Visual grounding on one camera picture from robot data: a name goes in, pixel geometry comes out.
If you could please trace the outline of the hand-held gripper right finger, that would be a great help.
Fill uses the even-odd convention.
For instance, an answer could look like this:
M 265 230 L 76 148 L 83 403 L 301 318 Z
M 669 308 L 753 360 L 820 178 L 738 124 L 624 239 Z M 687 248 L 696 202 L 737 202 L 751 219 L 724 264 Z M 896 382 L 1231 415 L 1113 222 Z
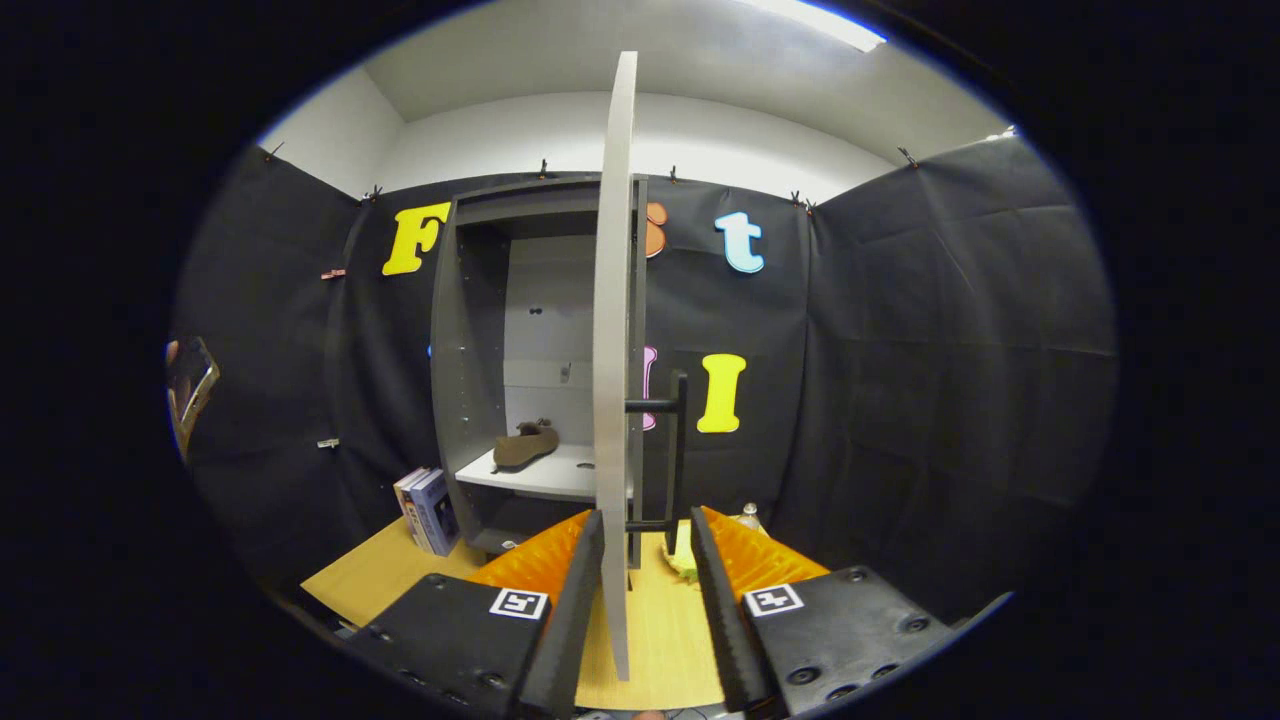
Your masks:
M 690 543 L 724 702 L 746 717 L 868 694 L 954 635 L 870 568 L 828 570 L 716 510 L 691 511 Z

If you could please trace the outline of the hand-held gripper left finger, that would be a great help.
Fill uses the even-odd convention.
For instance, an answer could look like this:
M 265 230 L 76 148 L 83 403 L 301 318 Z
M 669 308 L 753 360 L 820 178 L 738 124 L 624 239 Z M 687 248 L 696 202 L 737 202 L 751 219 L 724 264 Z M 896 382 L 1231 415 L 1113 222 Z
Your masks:
M 349 639 L 444 719 L 571 719 L 604 530 L 596 510 L 466 579 L 425 575 Z

